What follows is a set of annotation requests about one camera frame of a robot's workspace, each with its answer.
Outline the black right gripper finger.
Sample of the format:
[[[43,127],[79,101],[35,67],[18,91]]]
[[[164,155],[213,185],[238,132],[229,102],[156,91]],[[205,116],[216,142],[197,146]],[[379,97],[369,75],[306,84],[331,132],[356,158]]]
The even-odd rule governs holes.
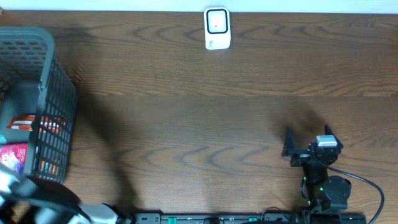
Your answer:
[[[339,149],[342,149],[344,147],[344,145],[341,143],[341,141],[336,137],[336,135],[333,133],[333,131],[331,130],[331,128],[329,127],[329,125],[325,125],[325,134],[326,135],[331,135],[335,138],[336,141],[336,147]]]
[[[282,148],[282,156],[287,157],[291,156],[295,150],[294,146],[294,139],[293,139],[293,132],[290,127],[287,128],[286,130],[286,135],[285,135],[285,141],[284,141],[284,146]]]

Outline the orange snack bar wrapper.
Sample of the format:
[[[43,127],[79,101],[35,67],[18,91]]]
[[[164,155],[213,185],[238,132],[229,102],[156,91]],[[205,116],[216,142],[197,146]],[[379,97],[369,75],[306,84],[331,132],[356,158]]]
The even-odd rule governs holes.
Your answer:
[[[7,125],[7,128],[32,132],[34,121],[35,121],[34,115],[16,116],[11,119],[11,121]],[[53,133],[59,133],[60,131],[63,130],[63,127],[66,125],[66,122],[61,117],[49,118],[43,116],[40,119],[40,125]]]

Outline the red purple pad package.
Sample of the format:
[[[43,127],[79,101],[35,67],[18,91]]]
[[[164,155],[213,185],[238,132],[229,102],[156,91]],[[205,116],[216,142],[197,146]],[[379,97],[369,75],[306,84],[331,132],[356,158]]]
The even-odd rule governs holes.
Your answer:
[[[1,146],[1,163],[14,172],[23,174],[28,144],[5,144]]]

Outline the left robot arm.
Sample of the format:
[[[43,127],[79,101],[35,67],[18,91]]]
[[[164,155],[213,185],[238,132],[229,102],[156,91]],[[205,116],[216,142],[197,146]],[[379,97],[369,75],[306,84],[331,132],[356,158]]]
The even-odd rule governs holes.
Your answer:
[[[14,221],[14,207],[30,205]],[[107,204],[88,205],[64,185],[21,175],[1,165],[1,223],[135,223],[136,218]]]

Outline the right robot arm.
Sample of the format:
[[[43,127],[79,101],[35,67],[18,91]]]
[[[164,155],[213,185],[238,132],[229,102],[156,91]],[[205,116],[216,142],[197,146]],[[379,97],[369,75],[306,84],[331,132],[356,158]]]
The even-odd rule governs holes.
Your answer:
[[[282,156],[290,157],[292,167],[303,168],[302,183],[310,207],[318,212],[340,212],[348,208],[351,182],[338,175],[328,175],[328,169],[342,149],[342,143],[329,126],[325,126],[324,135],[317,136],[307,149],[296,149],[293,132],[287,129]]]

